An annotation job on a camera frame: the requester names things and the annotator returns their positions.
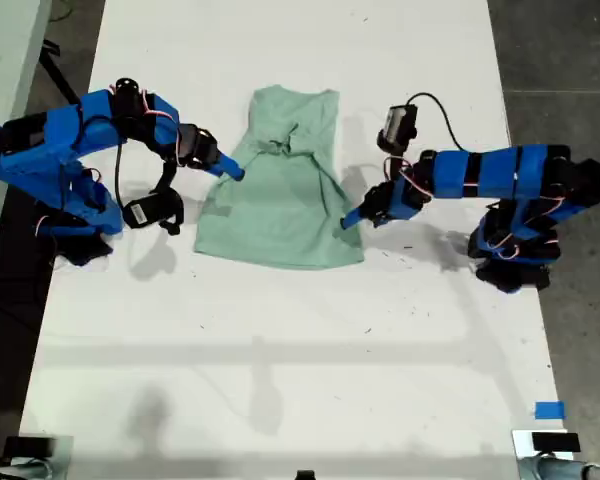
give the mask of gray floor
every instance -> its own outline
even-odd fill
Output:
[[[47,31],[63,49],[58,65],[78,94],[87,91],[103,3],[72,0],[73,14]],[[600,0],[489,5],[512,141],[567,143],[576,160],[600,161]],[[54,15],[65,9],[54,0]],[[28,110],[64,104],[38,71]],[[567,425],[580,434],[586,459],[600,463],[600,206],[560,234],[564,256],[542,309]]]

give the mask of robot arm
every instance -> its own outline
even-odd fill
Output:
[[[118,176],[120,148],[127,139],[143,142],[162,158],[164,166],[150,195],[123,205]],[[117,204],[100,179],[93,179],[93,169],[79,161],[92,152],[116,146]],[[178,167],[216,176],[226,173],[238,181],[244,176],[238,164],[218,150],[208,131],[181,124],[171,105],[156,94],[141,91],[128,78],[118,80],[111,91],[84,95],[77,105],[0,127],[0,180],[40,202],[36,235],[57,238],[64,247],[60,250],[70,251],[68,258],[77,264],[110,253],[99,235],[120,232],[123,219],[131,228],[159,222],[169,234],[178,234],[184,207],[170,186]]]
[[[376,227],[408,220],[433,198],[500,199],[470,237],[468,255],[487,259],[478,278],[507,292],[547,286],[546,264],[560,256],[553,227],[600,203],[600,164],[572,162],[566,146],[526,145],[484,153],[428,150],[411,165],[402,155],[416,136],[416,115],[414,105],[391,108],[378,135],[390,155],[386,181],[369,190],[342,227],[362,219]]]

